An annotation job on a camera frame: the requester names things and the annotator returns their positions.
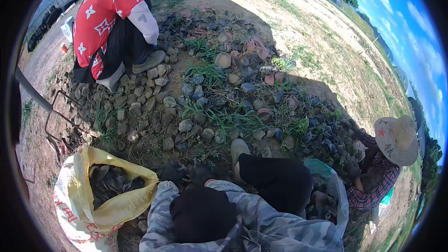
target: camouflage jacket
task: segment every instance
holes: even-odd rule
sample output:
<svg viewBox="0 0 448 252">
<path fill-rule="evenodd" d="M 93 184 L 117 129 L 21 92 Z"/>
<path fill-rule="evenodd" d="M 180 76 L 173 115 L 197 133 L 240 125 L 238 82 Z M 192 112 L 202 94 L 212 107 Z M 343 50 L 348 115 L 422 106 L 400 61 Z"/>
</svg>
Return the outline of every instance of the camouflage jacket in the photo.
<svg viewBox="0 0 448 252">
<path fill-rule="evenodd" d="M 222 180 L 207 187 L 224 191 L 237 205 L 237 223 L 226 238 L 199 244 L 174 243 L 174 224 L 169 205 L 179 195 L 171 181 L 160 182 L 148 214 L 148 231 L 140 242 L 140 252 L 190 251 L 344 251 L 336 226 L 325 220 L 304 220 L 280 213 L 258 195 L 246 193 Z"/>
</svg>

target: gray sneaker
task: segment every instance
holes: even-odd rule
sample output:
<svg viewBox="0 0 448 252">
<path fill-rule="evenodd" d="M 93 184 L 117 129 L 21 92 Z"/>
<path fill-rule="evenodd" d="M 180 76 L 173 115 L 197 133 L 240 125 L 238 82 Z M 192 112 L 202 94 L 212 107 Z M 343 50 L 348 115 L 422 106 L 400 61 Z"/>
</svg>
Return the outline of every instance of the gray sneaker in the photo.
<svg viewBox="0 0 448 252">
<path fill-rule="evenodd" d="M 159 64 L 161 64 L 165 60 L 165 52 L 159 50 L 155 51 L 154 53 L 150 53 L 148 56 L 148 59 L 145 61 L 144 64 L 133 64 L 132 65 L 132 72 L 137 74 L 143 71 L 146 71 L 148 69 L 157 67 Z"/>
<path fill-rule="evenodd" d="M 232 156 L 232 164 L 233 164 L 233 180 L 236 183 L 243 183 L 243 179 L 240 176 L 240 168 L 238 164 L 238 158 L 240 154 L 248 154 L 250 155 L 250 150 L 247 144 L 243 139 L 238 138 L 232 141 L 232 145 L 230 146 L 230 155 Z"/>
</svg>

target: red can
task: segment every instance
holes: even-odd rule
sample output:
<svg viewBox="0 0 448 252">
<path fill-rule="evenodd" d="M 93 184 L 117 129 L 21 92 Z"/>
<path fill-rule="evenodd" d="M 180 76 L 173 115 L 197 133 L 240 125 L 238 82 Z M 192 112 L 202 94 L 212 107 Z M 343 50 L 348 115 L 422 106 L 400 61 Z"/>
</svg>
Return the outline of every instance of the red can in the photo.
<svg viewBox="0 0 448 252">
<path fill-rule="evenodd" d="M 65 45 L 65 43 L 62 43 L 62 44 L 60 45 L 60 48 L 62 49 L 62 51 L 63 51 L 64 53 L 67 53 L 67 52 L 69 51 L 69 49 L 67 48 L 67 46 Z"/>
</svg>

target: plaid shirt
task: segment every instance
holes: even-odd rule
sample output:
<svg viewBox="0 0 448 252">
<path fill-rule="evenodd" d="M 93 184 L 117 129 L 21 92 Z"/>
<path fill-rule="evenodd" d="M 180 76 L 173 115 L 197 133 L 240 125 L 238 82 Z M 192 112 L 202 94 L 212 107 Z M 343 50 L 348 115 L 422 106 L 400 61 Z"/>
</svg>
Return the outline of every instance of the plaid shirt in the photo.
<svg viewBox="0 0 448 252">
<path fill-rule="evenodd" d="M 377 147 L 375 137 L 368 135 L 364 129 L 361 129 L 359 139 L 367 148 Z M 363 191 L 355 188 L 355 186 L 350 187 L 347 191 L 349 203 L 360 211 L 370 210 L 377 206 L 389 190 L 394 186 L 400 174 L 400 167 L 390 162 L 381 151 L 378 151 L 375 155 L 375 158 L 373 159 L 368 170 L 371 168 L 384 169 L 383 180 L 380 183 L 376 184 L 369 193 L 364 193 Z"/>
</svg>

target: glove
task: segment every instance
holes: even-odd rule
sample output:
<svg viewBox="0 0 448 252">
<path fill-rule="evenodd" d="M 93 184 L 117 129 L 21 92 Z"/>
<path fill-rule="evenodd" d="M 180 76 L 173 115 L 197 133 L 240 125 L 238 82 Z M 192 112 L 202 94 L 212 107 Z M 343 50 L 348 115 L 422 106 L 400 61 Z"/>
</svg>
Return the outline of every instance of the glove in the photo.
<svg viewBox="0 0 448 252">
<path fill-rule="evenodd" d="M 341 120 L 340 125 L 343 126 L 346 130 L 352 129 L 352 125 L 346 120 Z"/>
<path fill-rule="evenodd" d="M 347 165 L 345 167 L 348 176 L 351 180 L 354 180 L 361 176 L 361 169 L 355 159 L 350 158 L 347 160 Z"/>
<path fill-rule="evenodd" d="M 205 182 L 209 179 L 215 179 L 213 171 L 204 163 L 196 163 L 189 173 L 191 181 L 194 185 L 203 187 Z"/>
<path fill-rule="evenodd" d="M 179 184 L 182 178 L 187 174 L 187 168 L 179 161 L 174 161 L 170 165 L 166 166 L 160 181 L 171 181 L 175 184 Z"/>
<path fill-rule="evenodd" d="M 384 169 L 373 167 L 369 172 L 362 174 L 359 178 L 361 179 L 364 193 L 369 193 L 375 185 L 380 183 L 383 180 L 384 173 Z"/>
<path fill-rule="evenodd" d="M 359 135 L 360 135 L 359 133 L 353 132 L 352 136 L 350 138 L 353 140 L 353 142 L 358 142 L 359 141 Z"/>
</svg>

